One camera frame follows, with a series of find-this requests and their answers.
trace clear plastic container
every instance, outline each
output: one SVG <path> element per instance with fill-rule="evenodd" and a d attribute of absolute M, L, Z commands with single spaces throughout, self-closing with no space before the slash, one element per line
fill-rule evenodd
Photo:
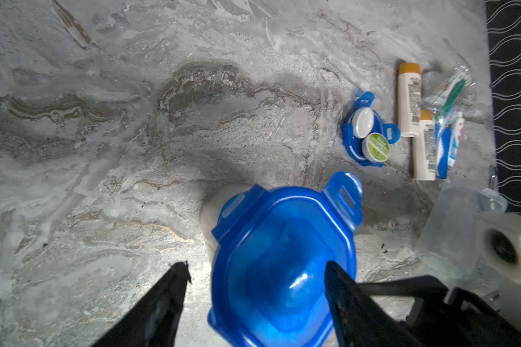
<path fill-rule="evenodd" d="M 476 216 L 490 211 L 503 213 L 506 208 L 506 199 L 491 189 L 446 185 L 415 245 L 415 253 L 442 281 L 470 279 L 480 257 Z"/>

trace clear plastic bag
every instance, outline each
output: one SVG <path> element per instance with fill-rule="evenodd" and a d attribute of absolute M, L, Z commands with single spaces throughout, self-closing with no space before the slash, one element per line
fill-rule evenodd
<path fill-rule="evenodd" d="M 450 73 L 429 72 L 423 76 L 422 108 L 432 111 L 437 125 L 443 129 L 454 118 L 452 110 L 458 105 L 473 78 L 465 65 L 458 65 Z"/>

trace small toiletry bottle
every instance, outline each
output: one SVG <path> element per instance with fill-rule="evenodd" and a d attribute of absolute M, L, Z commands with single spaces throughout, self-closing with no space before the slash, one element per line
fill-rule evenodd
<path fill-rule="evenodd" d="M 399 66 L 398 125 L 403 137 L 419 135 L 421 116 L 421 67 L 415 63 Z"/>
<path fill-rule="evenodd" d="M 421 110 L 420 135 L 413 138 L 413 178 L 436 179 L 436 132 L 432 112 Z"/>

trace white round lid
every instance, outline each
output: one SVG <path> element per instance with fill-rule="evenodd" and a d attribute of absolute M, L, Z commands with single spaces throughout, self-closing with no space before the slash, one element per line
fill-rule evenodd
<path fill-rule="evenodd" d="M 355 111 L 350 123 L 353 126 L 353 135 L 364 139 L 375 125 L 375 113 L 370 107 L 361 107 Z"/>

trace blue container lid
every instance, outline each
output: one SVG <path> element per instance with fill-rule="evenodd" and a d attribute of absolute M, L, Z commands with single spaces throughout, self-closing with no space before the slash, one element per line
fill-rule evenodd
<path fill-rule="evenodd" d="M 230 199 L 212 231 L 210 325 L 234 346 L 321 346 L 332 330 L 324 270 L 355 276 L 361 183 L 335 173 L 322 192 L 255 185 Z"/>

